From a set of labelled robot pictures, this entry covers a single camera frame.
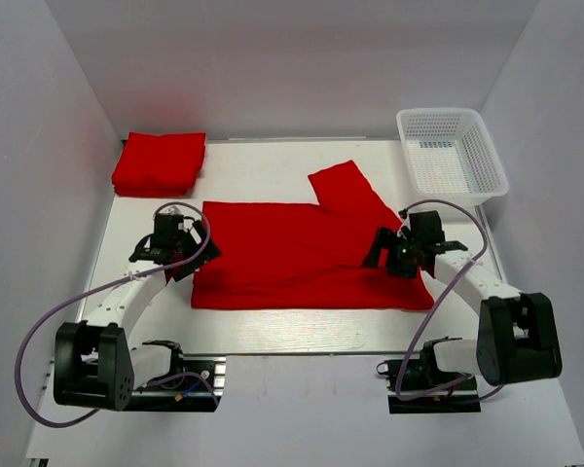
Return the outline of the red t shirt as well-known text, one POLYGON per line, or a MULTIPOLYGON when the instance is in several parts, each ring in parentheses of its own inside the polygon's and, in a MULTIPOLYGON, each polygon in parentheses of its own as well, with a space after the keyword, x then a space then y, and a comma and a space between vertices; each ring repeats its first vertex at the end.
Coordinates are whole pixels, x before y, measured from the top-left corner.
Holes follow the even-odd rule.
POLYGON ((308 179, 315 204, 204 203, 222 254, 195 274, 192 307, 431 309, 434 300, 420 277, 363 267, 377 230, 396 230, 401 222, 355 162, 308 179))

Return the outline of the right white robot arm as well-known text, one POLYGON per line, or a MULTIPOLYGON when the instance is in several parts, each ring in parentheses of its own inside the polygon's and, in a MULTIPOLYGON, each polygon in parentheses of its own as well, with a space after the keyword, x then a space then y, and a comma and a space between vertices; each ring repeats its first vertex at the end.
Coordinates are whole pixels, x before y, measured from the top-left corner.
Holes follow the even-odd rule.
POLYGON ((434 388, 450 387, 463 377, 482 377, 491 386, 558 377, 563 362, 550 299, 493 275, 463 243, 446 238, 438 212, 413 213, 408 220, 399 230, 377 230, 364 267, 377 268, 385 256, 392 276, 415 279, 427 272, 478 316, 473 340, 425 342, 416 374, 434 388))

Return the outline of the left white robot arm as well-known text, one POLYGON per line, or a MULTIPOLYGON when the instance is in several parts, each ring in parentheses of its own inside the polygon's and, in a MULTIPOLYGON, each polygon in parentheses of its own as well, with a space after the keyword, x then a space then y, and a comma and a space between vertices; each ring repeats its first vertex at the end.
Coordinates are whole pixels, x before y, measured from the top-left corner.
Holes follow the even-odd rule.
POLYGON ((63 406, 120 412, 134 406, 134 392, 180 386, 186 377, 181 346, 129 336, 146 308, 171 282, 179 282, 220 257, 204 219, 158 213, 154 230, 128 258, 124 280, 83 320, 61 325, 55 335, 53 395, 63 406))

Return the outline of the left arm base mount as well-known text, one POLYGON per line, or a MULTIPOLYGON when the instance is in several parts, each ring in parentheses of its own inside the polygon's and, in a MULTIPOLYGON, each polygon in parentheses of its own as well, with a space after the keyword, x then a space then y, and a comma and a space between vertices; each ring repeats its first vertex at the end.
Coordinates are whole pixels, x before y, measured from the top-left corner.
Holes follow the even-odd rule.
POLYGON ((184 353, 174 341, 146 341, 130 352, 135 382, 128 412, 213 413, 222 399, 227 361, 184 353))

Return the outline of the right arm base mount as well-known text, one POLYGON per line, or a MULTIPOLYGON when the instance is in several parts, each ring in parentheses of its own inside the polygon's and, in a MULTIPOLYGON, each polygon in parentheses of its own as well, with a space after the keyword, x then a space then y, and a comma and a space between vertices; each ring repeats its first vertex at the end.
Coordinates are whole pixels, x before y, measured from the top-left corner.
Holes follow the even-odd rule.
POLYGON ((426 343, 419 354, 410 358, 401 383, 404 396, 414 395, 433 389, 434 392, 404 401, 396 396, 396 383, 403 358, 383 360, 376 366, 376 373, 387 382, 387 404, 391 415, 404 414, 449 414, 479 413, 478 387, 474 377, 459 383, 455 379, 459 373, 445 373, 438 370, 436 359, 431 352, 431 343, 426 343))

